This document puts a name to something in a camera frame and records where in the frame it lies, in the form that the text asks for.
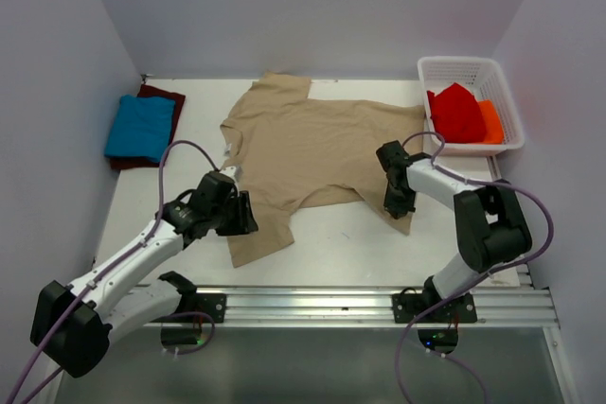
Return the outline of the maroon t shirt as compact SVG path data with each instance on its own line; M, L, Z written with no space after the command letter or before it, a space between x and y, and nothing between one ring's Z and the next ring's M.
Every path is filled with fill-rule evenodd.
M168 98L171 100L174 100L176 105L174 108L174 113L173 113L173 117L172 117L172 130L170 133L170 139L169 139L169 144L172 142L172 140L174 139L176 130L177 130L177 125L179 122L179 117L183 111L185 102L186 102L186 96L179 94L179 93L174 93L174 92L168 92L166 90L162 90L159 89L157 87L154 86L150 86L147 84L142 84L139 88L139 91L136 95L136 97L164 97L164 98ZM133 169L133 168L145 168L145 167L158 167L159 163L152 163L147 159L144 158L107 158L109 161L109 165L110 168L112 170L116 170L116 171L122 171L122 170L127 170L127 169Z

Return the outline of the beige t shirt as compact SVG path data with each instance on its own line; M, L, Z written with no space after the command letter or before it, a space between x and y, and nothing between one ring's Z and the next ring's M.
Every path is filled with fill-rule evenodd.
M387 180L376 151L407 137L408 152L421 151L423 107L313 99L311 86L309 78L267 72L221 124L225 165L240 169L258 224L254 234L228 239L235 267L293 244L290 221L302 207L363 201L393 229L411 230L411 216L395 220L383 208Z

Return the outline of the blue t shirt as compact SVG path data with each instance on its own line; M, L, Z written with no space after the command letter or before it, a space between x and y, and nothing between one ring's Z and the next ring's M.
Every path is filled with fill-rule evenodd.
M175 101L123 96L104 150L107 158L144 158L159 163L169 145Z

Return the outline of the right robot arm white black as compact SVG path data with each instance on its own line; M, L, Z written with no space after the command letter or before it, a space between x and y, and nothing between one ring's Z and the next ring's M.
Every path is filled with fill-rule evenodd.
M525 216L507 183L472 184L448 168L440 170L427 153L407 153L397 141L383 144L376 155L387 179L383 208L391 218L414 213L418 193L454 213L457 253L427 278L420 294L403 292L402 307L443 321L455 311L455 291L530 250L532 237Z

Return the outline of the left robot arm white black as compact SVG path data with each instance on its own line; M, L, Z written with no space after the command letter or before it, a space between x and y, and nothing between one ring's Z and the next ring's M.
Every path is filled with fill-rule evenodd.
M110 346L142 325L170 316L190 319L195 286L177 272L165 272L145 288L154 269L193 242L255 233L247 191L238 188L241 171L208 172L194 189L167 202L156 220L118 253L68 285L53 281L40 292L30 340L67 374L91 372Z

